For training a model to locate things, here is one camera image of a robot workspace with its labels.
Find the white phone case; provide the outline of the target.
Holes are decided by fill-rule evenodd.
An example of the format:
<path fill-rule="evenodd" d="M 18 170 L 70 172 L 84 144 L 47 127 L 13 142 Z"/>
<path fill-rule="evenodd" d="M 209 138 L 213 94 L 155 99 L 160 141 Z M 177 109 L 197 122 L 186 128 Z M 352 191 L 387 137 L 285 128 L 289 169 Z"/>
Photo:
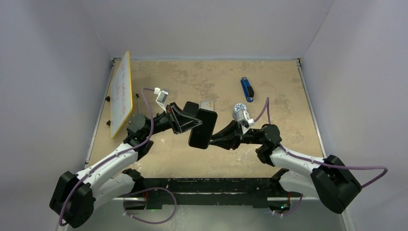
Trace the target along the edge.
<path fill-rule="evenodd" d="M 208 111 L 214 111 L 214 102 L 212 100 L 201 100 L 199 102 L 199 108 L 208 110 Z"/>

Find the black smartphone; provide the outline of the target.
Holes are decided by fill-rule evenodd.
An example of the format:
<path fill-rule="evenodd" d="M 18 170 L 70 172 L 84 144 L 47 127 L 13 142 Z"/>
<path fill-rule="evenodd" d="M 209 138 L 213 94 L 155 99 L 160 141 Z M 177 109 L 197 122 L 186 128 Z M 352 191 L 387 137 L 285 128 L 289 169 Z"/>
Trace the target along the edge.
<path fill-rule="evenodd" d="M 187 101 L 183 107 L 183 112 L 191 116 L 196 116 L 199 110 L 199 104 L 191 101 Z"/>

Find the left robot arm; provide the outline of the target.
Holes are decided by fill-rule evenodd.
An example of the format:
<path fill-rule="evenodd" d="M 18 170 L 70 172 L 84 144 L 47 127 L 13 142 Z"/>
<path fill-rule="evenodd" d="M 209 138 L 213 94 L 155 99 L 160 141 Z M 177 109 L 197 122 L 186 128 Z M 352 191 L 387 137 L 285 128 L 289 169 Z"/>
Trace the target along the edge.
<path fill-rule="evenodd" d="M 59 177 L 49 204 L 59 216 L 59 226 L 78 228 L 107 200 L 127 193 L 132 197 L 141 195 L 143 183 L 134 176 L 136 172 L 120 171 L 149 152 L 152 135 L 168 129 L 181 134 L 202 125 L 198 111 L 197 103 L 186 102 L 183 109 L 170 103 L 157 115 L 131 116 L 126 138 L 112 153 L 86 169 L 67 171 Z"/>

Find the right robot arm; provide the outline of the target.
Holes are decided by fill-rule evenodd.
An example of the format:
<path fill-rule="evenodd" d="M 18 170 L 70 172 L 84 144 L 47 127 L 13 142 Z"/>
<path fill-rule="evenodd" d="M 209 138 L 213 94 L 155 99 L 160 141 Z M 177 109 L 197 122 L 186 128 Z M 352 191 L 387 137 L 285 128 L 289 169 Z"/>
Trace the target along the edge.
<path fill-rule="evenodd" d="M 258 144 L 255 152 L 261 163 L 281 168 L 270 183 L 274 195 L 295 192 L 318 198 L 330 211 L 341 214 L 362 191 L 362 185 L 340 158 L 309 156 L 284 147 L 280 130 L 273 124 L 246 132 L 242 129 L 238 122 L 231 121 L 212 135 L 209 144 L 226 150 L 235 150 L 240 144 Z"/>

